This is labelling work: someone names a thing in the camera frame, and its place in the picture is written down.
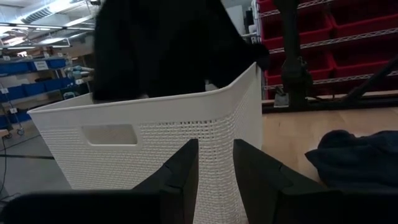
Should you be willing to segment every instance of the black cable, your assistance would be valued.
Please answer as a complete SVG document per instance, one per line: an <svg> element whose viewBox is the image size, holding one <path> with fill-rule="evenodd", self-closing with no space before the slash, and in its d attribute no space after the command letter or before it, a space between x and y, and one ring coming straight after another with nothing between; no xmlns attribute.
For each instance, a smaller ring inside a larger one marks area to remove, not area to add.
<svg viewBox="0 0 398 224"><path fill-rule="evenodd" d="M1 138L2 140L2 145L4 147L4 175L2 177L2 186L1 186L1 190L0 190L0 195L2 190L4 189L4 184L6 183L6 174L7 174L7 148L6 148L6 144L4 143L4 137Z"/></svg>
<svg viewBox="0 0 398 224"><path fill-rule="evenodd" d="M37 137L39 137L39 136L41 136L41 135L37 135L37 136L31 137L31 138L29 138L29 139L23 140L23 141L21 141L21 142L19 142L19 143L17 143L17 144L13 144L12 146L9 146L8 149L10 149L10 148L12 148L12 147L14 147L14 146L17 146L17 145L19 145L19 144L21 144L21 143L24 143L24 142L26 142L26 141L29 141L29 140L31 140L31 139L33 139L33 138L37 138Z"/></svg>

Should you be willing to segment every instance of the wooden table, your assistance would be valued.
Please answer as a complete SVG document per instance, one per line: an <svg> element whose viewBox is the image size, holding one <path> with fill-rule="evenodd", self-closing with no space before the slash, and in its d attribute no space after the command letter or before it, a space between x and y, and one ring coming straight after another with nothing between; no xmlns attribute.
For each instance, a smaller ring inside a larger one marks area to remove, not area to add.
<svg viewBox="0 0 398 224"><path fill-rule="evenodd" d="M285 165L319 181L304 154L316 149L329 131L344 129L356 136L398 131L398 108L265 114L262 150Z"/></svg>

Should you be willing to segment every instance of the label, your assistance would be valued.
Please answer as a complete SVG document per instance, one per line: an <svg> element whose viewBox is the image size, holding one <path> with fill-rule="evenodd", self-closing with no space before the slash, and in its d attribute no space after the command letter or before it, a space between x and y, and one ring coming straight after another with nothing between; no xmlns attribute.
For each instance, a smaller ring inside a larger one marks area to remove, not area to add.
<svg viewBox="0 0 398 224"><path fill-rule="evenodd" d="M18 112L17 108L11 108L10 109L10 113L12 113L12 114L17 113L17 112Z"/></svg>
<svg viewBox="0 0 398 224"><path fill-rule="evenodd" d="M7 88L1 89L1 93L2 93L2 94L8 93L8 89L7 89Z"/></svg>
<svg viewBox="0 0 398 224"><path fill-rule="evenodd" d="M75 82L76 82L76 85L81 85L84 83L84 81L82 79L78 79Z"/></svg>
<svg viewBox="0 0 398 224"><path fill-rule="evenodd" d="M40 62L34 62L35 67L37 71L43 71L43 70L48 70L49 67L47 66L47 63L45 61L40 61Z"/></svg>

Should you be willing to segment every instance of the blue storage bin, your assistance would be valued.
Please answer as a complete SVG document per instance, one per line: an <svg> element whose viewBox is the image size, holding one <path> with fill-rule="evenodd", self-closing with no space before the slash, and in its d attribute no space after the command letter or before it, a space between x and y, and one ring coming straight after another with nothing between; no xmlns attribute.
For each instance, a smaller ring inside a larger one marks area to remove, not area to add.
<svg viewBox="0 0 398 224"><path fill-rule="evenodd" d="M0 115L0 129L4 129L7 126L7 118L4 115Z"/></svg>
<svg viewBox="0 0 398 224"><path fill-rule="evenodd" d="M47 80L44 81L45 89L47 91L54 91L62 89L62 80L61 79L54 79L54 80Z"/></svg>
<svg viewBox="0 0 398 224"><path fill-rule="evenodd" d="M23 84L22 85L27 96L34 96L41 93L45 93L44 83L33 83L33 84Z"/></svg>
<svg viewBox="0 0 398 224"><path fill-rule="evenodd" d="M17 74L30 72L27 62L0 63L0 74Z"/></svg>
<svg viewBox="0 0 398 224"><path fill-rule="evenodd" d="M31 119L29 114L26 113L26 111L25 112L19 112L19 113L16 113L16 114L10 114L9 115L9 119L10 119L10 122L12 124L18 123L16 117L18 117L18 121L19 122L28 121L28 120Z"/></svg>
<svg viewBox="0 0 398 224"><path fill-rule="evenodd" d="M47 65L49 66L49 69L63 68L67 66L67 61L65 59L53 59L48 60Z"/></svg>
<svg viewBox="0 0 398 224"><path fill-rule="evenodd" d="M75 80L71 78L62 78L62 87L70 87L75 85Z"/></svg>
<svg viewBox="0 0 398 224"><path fill-rule="evenodd" d="M16 100L16 99L26 97L25 91L22 86L15 86L15 87L8 88L7 96L8 96L8 100ZM2 102L7 101L6 94L1 94L0 99Z"/></svg>

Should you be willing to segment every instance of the fluorescent light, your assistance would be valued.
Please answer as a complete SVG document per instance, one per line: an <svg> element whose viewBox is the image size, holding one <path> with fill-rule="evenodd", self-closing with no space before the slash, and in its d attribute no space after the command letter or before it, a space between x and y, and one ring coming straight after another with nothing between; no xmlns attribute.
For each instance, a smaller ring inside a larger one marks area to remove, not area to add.
<svg viewBox="0 0 398 224"><path fill-rule="evenodd" d="M82 17L80 19L76 19L74 21L70 21L67 24L63 25L63 26L66 26L66 27L74 26L74 25L77 25L77 24L81 24L82 22L85 22L85 21L90 20L92 18L93 18L93 15L85 16L85 17Z"/></svg>
<svg viewBox="0 0 398 224"><path fill-rule="evenodd" d="M35 47L8 47L7 49L10 50L17 50L17 49L33 49Z"/></svg>
<svg viewBox="0 0 398 224"><path fill-rule="evenodd" d="M70 5L72 5L70 3L70 0L58 0L58 1L55 1L55 2L53 2L51 4L49 4L49 10L52 13L58 13L58 12L60 12L62 10L65 10L65 9L69 8Z"/></svg>
<svg viewBox="0 0 398 224"><path fill-rule="evenodd" d="M50 47L53 47L53 48L64 48L64 47L71 47L70 45L53 45L53 46L50 46Z"/></svg>
<svg viewBox="0 0 398 224"><path fill-rule="evenodd" d="M63 38L63 37L49 38L49 39L45 39L45 40L41 41L39 44L52 44L52 43L61 41L63 39L65 39L65 38Z"/></svg>
<svg viewBox="0 0 398 224"><path fill-rule="evenodd" d="M47 31L50 30L49 28L36 28L36 30Z"/></svg>
<svg viewBox="0 0 398 224"><path fill-rule="evenodd" d="M28 27L28 28L42 28L42 29L62 29L60 26L39 26L39 25L29 25L29 24L16 24L17 27Z"/></svg>
<svg viewBox="0 0 398 224"><path fill-rule="evenodd" d="M10 45L20 44L24 41L24 38L25 37L14 37L14 38L3 41L3 44L10 44Z"/></svg>
<svg viewBox="0 0 398 224"><path fill-rule="evenodd" d="M68 27L69 30L95 30L94 28L87 28L87 27Z"/></svg>
<svg viewBox="0 0 398 224"><path fill-rule="evenodd" d="M83 35L83 34L85 34L85 33L86 33L86 32L83 32L83 33L81 33L81 34L75 34L75 35L73 35L73 36L68 37L68 39L73 39L73 38L79 37L79 36L81 36L81 35Z"/></svg>

